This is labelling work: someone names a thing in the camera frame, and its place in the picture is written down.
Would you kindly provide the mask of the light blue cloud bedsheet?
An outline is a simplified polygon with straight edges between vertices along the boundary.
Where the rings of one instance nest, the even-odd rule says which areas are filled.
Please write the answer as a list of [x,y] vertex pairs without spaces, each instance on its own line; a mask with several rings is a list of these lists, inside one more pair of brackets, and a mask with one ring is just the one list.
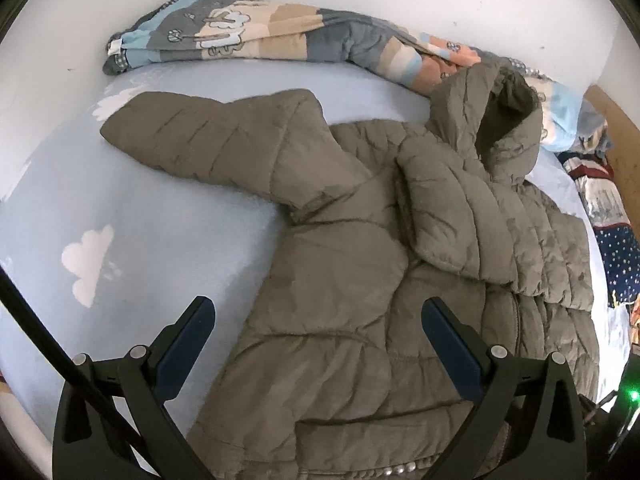
[[[117,94],[81,118],[75,130],[55,134],[36,151],[1,208],[1,265],[68,352],[74,372],[94,379],[107,366],[107,396],[125,399],[120,360],[132,348],[152,344],[195,297],[212,300],[214,329],[180,393],[165,403],[183,402],[188,419],[181,429],[189,440],[291,223],[288,208],[256,194],[143,165],[104,139],[107,119],[146,92],[226,104],[292,90],[311,92],[331,125],[424,124],[430,118],[438,85],[426,98],[406,104],[397,84],[378,76],[360,84],[357,73],[347,63],[164,63],[141,73],[133,87],[118,78]],[[608,346],[608,307],[597,300],[592,272],[591,285],[599,382],[597,394],[586,398],[597,401],[620,384],[630,344],[622,340],[616,350]],[[493,354],[503,347],[484,343]],[[580,393],[562,353],[540,359],[509,353],[518,375],[525,363],[541,367],[551,388],[548,428],[579,419]]]

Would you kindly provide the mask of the patchwork cartoon rolled quilt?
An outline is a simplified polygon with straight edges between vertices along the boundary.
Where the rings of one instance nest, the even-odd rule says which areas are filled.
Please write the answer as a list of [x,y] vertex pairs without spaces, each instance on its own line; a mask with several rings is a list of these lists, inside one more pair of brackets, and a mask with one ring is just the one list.
[[352,63],[422,96],[496,55],[373,16],[266,0],[168,0],[107,41],[104,74],[216,58]]

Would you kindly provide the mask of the wooden headboard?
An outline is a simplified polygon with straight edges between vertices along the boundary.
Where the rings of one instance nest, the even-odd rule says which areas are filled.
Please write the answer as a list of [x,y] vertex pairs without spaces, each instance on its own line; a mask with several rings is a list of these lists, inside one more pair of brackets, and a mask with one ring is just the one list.
[[598,86],[591,86],[585,98],[608,121],[608,135],[614,146],[606,157],[614,171],[614,182],[636,235],[640,228],[640,136],[626,113]]

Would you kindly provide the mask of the orange yellow crumpled cloth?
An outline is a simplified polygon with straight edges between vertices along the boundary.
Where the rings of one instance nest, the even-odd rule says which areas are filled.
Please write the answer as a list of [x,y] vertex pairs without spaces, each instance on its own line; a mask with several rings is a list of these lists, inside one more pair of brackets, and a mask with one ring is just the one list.
[[640,295],[629,312],[629,339],[632,344],[640,344]]

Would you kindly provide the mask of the navy starred striped pillow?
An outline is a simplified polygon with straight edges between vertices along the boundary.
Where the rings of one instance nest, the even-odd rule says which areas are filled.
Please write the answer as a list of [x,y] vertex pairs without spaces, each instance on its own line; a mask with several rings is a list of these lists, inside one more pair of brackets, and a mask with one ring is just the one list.
[[558,159],[576,185],[596,236],[608,282],[608,306],[631,310],[639,298],[639,242],[613,170],[597,155],[563,152]]

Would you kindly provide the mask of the olive quilted hooded coat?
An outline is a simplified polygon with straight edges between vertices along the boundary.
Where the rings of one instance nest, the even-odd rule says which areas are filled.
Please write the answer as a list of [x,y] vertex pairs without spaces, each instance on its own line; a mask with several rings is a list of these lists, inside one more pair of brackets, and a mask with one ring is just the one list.
[[221,479],[415,479],[470,404],[420,323],[438,297],[488,344],[566,357],[595,396],[589,238],[526,181],[542,110],[507,62],[459,70],[424,124],[331,125],[307,90],[231,103],[139,94],[108,143],[288,208],[238,341],[189,432]]

